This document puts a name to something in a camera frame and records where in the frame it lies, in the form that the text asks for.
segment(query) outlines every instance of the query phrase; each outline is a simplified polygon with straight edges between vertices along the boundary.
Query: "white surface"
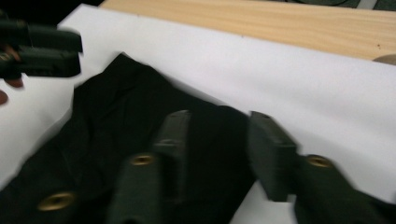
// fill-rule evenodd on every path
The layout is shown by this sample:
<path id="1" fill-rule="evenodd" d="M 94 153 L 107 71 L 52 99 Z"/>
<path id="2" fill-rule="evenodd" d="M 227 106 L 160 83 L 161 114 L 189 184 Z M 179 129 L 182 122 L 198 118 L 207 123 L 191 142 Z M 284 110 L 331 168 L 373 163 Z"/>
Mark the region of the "white surface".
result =
<path id="1" fill-rule="evenodd" d="M 337 161 L 358 189 L 394 200 L 396 66 L 96 7 L 80 6 L 62 27 L 81 33 L 82 74 L 26 77 L 24 91 L 6 90 L 11 99 L 0 107 L 0 185 L 66 113 L 73 87 L 124 51 L 224 104 L 271 115 L 302 153 Z M 289 208 L 265 201 L 255 185 L 232 223 L 292 223 Z"/>

